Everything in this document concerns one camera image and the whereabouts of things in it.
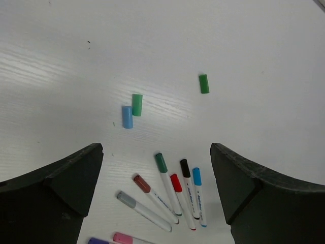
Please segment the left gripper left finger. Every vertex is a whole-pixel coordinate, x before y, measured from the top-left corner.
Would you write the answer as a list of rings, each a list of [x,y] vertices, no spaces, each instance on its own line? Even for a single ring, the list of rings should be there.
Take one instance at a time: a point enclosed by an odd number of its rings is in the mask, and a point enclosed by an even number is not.
[[[1,182],[1,243],[77,243],[103,162],[100,143]]]

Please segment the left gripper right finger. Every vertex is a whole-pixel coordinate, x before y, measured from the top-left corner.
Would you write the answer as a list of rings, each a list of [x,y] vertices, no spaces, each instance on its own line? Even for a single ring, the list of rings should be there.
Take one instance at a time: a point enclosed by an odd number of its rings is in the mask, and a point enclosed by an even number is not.
[[[324,243],[324,186],[255,163],[220,144],[211,164],[235,243]]]

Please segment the blue capped marker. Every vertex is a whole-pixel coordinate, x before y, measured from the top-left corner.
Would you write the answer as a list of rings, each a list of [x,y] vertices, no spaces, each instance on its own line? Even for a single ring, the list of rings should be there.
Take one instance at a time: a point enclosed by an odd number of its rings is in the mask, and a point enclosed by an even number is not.
[[[196,197],[197,197],[199,214],[200,214],[200,225],[206,228],[207,219],[206,219],[204,200],[203,200],[201,172],[199,167],[194,167],[192,172],[193,172],[193,182],[196,191]]]

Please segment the light blue pen cap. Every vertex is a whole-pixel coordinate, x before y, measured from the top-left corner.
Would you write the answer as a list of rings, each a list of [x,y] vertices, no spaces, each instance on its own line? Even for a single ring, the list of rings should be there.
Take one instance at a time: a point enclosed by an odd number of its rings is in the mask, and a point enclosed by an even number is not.
[[[133,128],[133,108],[132,106],[122,106],[122,125],[125,129]]]

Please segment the light green pen cap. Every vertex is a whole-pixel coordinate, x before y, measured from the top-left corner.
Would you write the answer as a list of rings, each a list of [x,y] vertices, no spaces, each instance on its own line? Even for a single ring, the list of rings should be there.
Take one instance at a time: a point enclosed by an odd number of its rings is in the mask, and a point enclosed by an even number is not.
[[[132,94],[132,110],[133,116],[142,116],[143,95]]]

